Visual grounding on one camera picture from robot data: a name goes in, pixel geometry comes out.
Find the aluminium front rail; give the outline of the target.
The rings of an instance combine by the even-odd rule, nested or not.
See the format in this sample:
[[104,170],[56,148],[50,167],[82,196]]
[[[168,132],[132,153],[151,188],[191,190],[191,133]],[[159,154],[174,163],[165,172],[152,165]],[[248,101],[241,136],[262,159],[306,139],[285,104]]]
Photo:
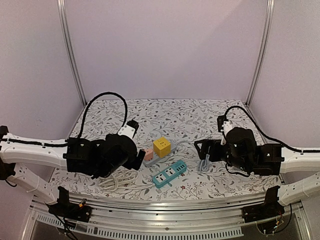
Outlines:
[[73,221],[77,240],[310,240],[312,233],[300,202],[285,208],[280,231],[259,232],[246,223],[242,208],[260,204],[262,193],[201,200],[144,201],[87,197],[89,222]]

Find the pink cube plug adapter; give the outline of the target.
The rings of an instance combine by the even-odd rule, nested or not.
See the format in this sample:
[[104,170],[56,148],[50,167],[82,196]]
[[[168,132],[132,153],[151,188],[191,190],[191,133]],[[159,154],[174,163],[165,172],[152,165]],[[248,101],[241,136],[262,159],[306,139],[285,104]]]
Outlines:
[[154,151],[151,148],[147,148],[144,150],[145,151],[145,156],[144,156],[144,160],[145,161],[150,161],[154,158]]

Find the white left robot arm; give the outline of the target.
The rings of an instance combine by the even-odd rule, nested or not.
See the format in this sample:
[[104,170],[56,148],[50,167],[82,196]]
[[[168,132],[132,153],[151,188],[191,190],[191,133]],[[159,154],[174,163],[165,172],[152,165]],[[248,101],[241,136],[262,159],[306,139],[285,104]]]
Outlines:
[[54,205],[63,217],[70,217],[75,210],[71,202],[62,198],[66,191],[46,182],[26,165],[53,167],[92,179],[107,178],[119,167],[139,170],[146,152],[137,148],[133,140],[136,132],[135,128],[125,125],[104,139],[41,140],[19,137],[2,125],[0,178],[21,186],[47,205]]

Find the floral patterned table mat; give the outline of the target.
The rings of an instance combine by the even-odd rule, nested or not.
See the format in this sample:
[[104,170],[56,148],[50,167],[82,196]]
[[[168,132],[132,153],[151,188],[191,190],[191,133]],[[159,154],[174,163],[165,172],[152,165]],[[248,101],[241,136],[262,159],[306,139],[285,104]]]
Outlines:
[[[268,188],[280,185],[278,176],[243,177],[223,162],[210,163],[200,172],[198,153],[193,145],[197,140],[220,139],[217,117],[229,107],[228,118],[237,127],[254,129],[242,112],[239,100],[198,99],[143,99],[129,100],[128,118],[139,123],[135,142],[139,149],[151,148],[153,141],[165,137],[176,143],[177,149],[152,166],[142,166],[137,179],[116,190],[102,189],[99,181],[80,173],[55,169],[50,182],[71,193],[93,197],[153,202],[213,200],[219,198],[263,194]],[[156,188],[152,183],[155,174],[182,160],[187,169],[171,185]]]

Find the left aluminium frame post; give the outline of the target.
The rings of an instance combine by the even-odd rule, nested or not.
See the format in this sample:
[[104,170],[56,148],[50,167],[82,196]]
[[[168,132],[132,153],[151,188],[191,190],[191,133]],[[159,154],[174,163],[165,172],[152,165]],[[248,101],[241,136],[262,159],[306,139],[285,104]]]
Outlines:
[[71,69],[71,74],[74,80],[74,84],[78,93],[78,97],[83,106],[87,104],[85,92],[83,85],[81,83],[80,74],[77,66],[77,61],[72,45],[71,34],[68,25],[67,11],[66,11],[66,2],[64,0],[57,0],[57,9],[59,14],[59,20],[62,30],[62,36],[64,40],[64,45]]

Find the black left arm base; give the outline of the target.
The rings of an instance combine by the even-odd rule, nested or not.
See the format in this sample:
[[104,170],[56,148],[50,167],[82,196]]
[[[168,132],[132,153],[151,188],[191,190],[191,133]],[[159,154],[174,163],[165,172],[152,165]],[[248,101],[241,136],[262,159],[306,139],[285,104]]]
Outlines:
[[49,213],[56,214],[58,217],[88,223],[91,218],[92,207],[87,205],[87,199],[83,198],[79,203],[73,203],[70,201],[68,190],[62,186],[57,189],[58,198],[56,203],[47,204]]

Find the right aluminium frame post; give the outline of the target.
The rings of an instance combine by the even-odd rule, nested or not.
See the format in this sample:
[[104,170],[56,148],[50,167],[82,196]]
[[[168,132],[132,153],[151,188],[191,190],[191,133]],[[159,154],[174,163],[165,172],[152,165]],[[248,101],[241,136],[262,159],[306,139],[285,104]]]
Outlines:
[[266,13],[265,13],[265,20],[264,20],[263,31],[262,31],[262,38],[261,38],[261,43],[258,51],[258,58],[255,64],[251,85],[249,87],[248,95],[245,101],[245,105],[248,108],[251,106],[253,102],[253,98],[255,96],[261,70],[263,67],[267,46],[268,46],[268,40],[270,36],[270,31],[272,27],[274,8],[275,8],[275,1],[268,0],[266,5]]

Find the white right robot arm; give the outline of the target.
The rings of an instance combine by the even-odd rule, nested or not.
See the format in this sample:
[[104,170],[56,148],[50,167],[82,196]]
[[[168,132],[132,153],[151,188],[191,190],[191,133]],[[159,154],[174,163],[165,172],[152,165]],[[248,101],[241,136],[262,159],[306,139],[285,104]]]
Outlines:
[[277,185],[265,193],[264,203],[258,213],[269,218],[278,210],[278,205],[288,206],[299,200],[320,193],[320,150],[294,148],[284,143],[258,145],[253,131],[233,127],[222,131],[222,139],[202,139],[194,142],[201,160],[225,162],[225,167],[236,168],[235,175],[250,177],[277,176],[293,172],[314,172],[300,181]]

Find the teal white power strip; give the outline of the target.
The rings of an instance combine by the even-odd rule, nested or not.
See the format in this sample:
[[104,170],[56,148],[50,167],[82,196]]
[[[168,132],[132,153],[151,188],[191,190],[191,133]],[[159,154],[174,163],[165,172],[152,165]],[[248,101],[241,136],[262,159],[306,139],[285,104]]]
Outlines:
[[183,174],[187,170],[187,164],[178,160],[171,166],[162,170],[158,174],[152,177],[152,182],[157,189],[163,188],[165,186],[172,186],[172,181]]

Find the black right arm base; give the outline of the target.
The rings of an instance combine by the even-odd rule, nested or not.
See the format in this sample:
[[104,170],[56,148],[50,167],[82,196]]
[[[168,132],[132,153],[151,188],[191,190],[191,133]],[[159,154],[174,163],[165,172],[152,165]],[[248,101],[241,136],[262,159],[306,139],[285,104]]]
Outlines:
[[285,213],[285,208],[279,203],[278,191],[280,186],[269,188],[264,197],[264,202],[245,206],[241,209],[245,223],[257,222],[273,218],[269,222],[257,224],[257,229],[264,235],[273,235],[280,225],[280,220]]

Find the aluminium frame post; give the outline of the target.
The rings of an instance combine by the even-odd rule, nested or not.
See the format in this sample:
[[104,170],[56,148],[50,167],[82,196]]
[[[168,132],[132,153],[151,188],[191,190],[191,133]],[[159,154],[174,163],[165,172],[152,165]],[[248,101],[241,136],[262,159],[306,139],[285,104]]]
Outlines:
[[262,38],[261,38],[261,43],[258,51],[258,58],[255,64],[251,85],[249,87],[248,95],[245,101],[245,105],[248,108],[251,106],[253,102],[253,98],[255,96],[261,70],[263,67],[267,46],[268,46],[268,40],[270,36],[270,31],[272,27],[274,8],[275,8],[275,1],[268,0],[266,5],[266,13],[265,13],[265,20],[264,20],[263,31],[262,31]]
[[64,45],[71,69],[71,74],[74,80],[74,84],[78,93],[78,97],[83,106],[87,104],[85,92],[83,85],[81,83],[80,74],[77,66],[77,61],[72,45],[71,34],[68,25],[67,11],[66,11],[66,2],[64,0],[57,0],[57,9],[59,14],[59,20],[62,30],[62,36],[64,40]]

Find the yellow cube plug adapter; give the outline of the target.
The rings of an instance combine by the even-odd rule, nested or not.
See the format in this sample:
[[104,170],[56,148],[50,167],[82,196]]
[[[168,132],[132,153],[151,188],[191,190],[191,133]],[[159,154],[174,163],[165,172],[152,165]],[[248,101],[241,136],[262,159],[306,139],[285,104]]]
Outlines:
[[160,137],[153,141],[153,151],[163,158],[171,152],[171,143],[165,137]]

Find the light blue power strip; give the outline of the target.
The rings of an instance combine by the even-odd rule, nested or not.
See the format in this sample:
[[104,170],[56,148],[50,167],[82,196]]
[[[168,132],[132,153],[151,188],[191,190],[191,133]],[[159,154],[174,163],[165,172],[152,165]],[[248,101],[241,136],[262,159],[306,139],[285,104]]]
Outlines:
[[[171,152],[167,155],[167,156],[165,156],[165,157],[168,157],[171,153],[173,153],[175,150],[177,149],[177,145],[174,143],[174,142],[172,142],[171,143]],[[150,167],[150,166],[152,166],[152,165],[155,165],[155,164],[157,164],[157,163],[159,163],[161,160],[163,160],[165,157],[162,157],[162,158],[160,158],[154,151],[153,151],[153,159],[152,160],[150,160],[150,161],[145,161],[144,159],[143,159],[143,164],[146,166],[146,167]]]

